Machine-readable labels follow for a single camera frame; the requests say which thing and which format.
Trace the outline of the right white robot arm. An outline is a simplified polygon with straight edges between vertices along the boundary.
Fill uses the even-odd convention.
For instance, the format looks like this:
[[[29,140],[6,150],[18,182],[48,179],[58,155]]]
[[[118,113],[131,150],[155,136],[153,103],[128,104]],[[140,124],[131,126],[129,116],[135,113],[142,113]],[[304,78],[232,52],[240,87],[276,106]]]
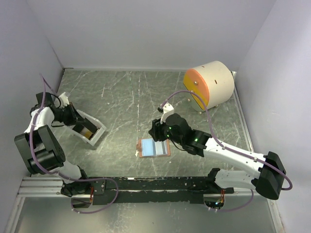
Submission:
[[[229,148],[217,142],[209,133],[192,129],[179,114],[172,114],[165,121],[154,119],[149,135],[154,141],[170,140],[184,151],[200,157],[220,159],[237,167],[237,171],[212,169],[206,181],[207,190],[217,193],[220,189],[245,188],[256,190],[263,197],[277,200],[285,180],[286,170],[278,154],[267,155],[249,152],[237,147]]]

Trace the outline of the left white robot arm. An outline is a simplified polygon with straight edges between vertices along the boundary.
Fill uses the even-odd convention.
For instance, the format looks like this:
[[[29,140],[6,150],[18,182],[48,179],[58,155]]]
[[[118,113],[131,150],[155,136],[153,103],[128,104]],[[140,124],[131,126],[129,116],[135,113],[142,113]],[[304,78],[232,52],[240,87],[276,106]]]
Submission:
[[[38,103],[31,109],[31,122],[24,133],[14,138],[14,143],[32,174],[49,174],[63,180],[61,194],[72,197],[90,190],[91,182],[83,169],[66,160],[65,153],[51,131],[53,122],[65,126],[83,123],[71,103],[55,106],[52,93],[38,93]]]

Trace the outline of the brown leather card holder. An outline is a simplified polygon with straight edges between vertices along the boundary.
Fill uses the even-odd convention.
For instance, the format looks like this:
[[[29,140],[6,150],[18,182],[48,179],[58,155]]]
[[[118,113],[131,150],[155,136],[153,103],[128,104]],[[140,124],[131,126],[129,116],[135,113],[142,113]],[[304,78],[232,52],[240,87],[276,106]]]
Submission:
[[[168,155],[156,156],[155,141],[152,138],[140,139],[136,145],[136,157],[139,158],[153,158],[153,157],[167,157],[171,155],[170,144],[167,141]]]

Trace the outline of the white patterned credit card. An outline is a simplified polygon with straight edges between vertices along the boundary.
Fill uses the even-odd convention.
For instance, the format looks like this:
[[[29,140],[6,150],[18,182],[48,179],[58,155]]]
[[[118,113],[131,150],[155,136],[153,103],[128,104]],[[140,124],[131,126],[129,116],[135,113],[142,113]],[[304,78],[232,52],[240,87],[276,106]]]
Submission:
[[[155,155],[156,156],[168,155],[167,141],[155,142]]]

